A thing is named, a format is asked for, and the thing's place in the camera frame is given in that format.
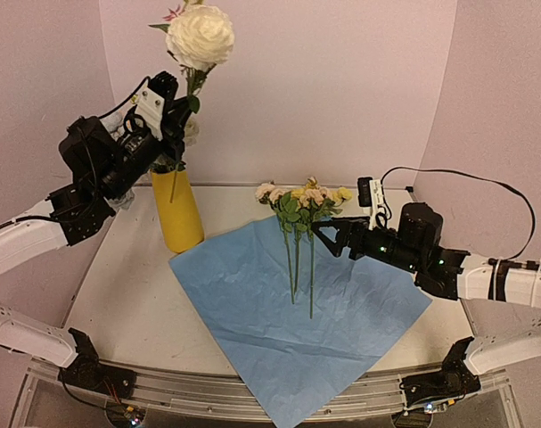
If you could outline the blue wrapping paper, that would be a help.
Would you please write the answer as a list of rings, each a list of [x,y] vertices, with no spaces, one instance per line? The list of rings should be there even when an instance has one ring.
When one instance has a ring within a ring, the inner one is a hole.
[[[275,218],[253,221],[174,257],[170,267],[236,372],[285,375],[318,365],[318,386],[339,393],[382,358],[430,305],[399,269],[369,258],[335,258],[301,244],[291,301],[288,260]]]

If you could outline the bouquet of roses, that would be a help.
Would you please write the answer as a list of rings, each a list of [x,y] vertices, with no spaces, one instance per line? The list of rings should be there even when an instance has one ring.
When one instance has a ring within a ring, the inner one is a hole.
[[[256,201],[270,207],[278,220],[288,260],[291,301],[296,300],[299,288],[301,240],[306,237],[310,246],[310,283],[315,283],[315,233],[311,226],[342,212],[342,206],[353,198],[346,187],[331,189],[309,177],[299,187],[280,187],[270,181],[260,184]]]

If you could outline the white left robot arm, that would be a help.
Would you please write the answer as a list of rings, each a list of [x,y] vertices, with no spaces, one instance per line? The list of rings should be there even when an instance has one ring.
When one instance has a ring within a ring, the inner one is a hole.
[[[0,283],[18,280],[13,292],[24,292],[27,286],[39,290],[42,282],[54,285],[54,263],[31,278],[21,268],[39,268],[42,255],[97,235],[117,212],[113,201],[126,195],[158,157],[180,160],[184,126],[192,111],[188,97],[167,99],[146,89],[121,120],[124,133],[119,138],[112,136],[101,117],[81,117],[72,123],[59,144],[72,182],[0,225]],[[104,383],[104,368],[86,333],[56,328],[1,302],[0,346],[69,370],[88,390]]]

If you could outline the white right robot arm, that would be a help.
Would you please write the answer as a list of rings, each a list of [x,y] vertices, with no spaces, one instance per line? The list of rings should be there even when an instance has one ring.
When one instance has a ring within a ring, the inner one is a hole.
[[[480,390],[480,376],[541,357],[541,259],[518,261],[452,250],[439,243],[443,218],[425,203],[401,210],[398,229],[373,226],[367,217],[334,218],[312,225],[339,257],[376,259],[413,275],[414,285],[442,300],[480,309],[488,325],[455,342],[440,368],[400,384],[408,405],[456,399]]]

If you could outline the large cream rose stem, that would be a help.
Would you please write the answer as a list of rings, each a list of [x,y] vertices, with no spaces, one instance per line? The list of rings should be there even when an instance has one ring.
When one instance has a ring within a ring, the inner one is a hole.
[[[162,23],[151,29],[165,36],[167,53],[185,81],[185,95],[193,117],[199,112],[199,95],[209,74],[227,62],[234,49],[234,25],[227,13],[203,1],[184,1],[170,9]]]

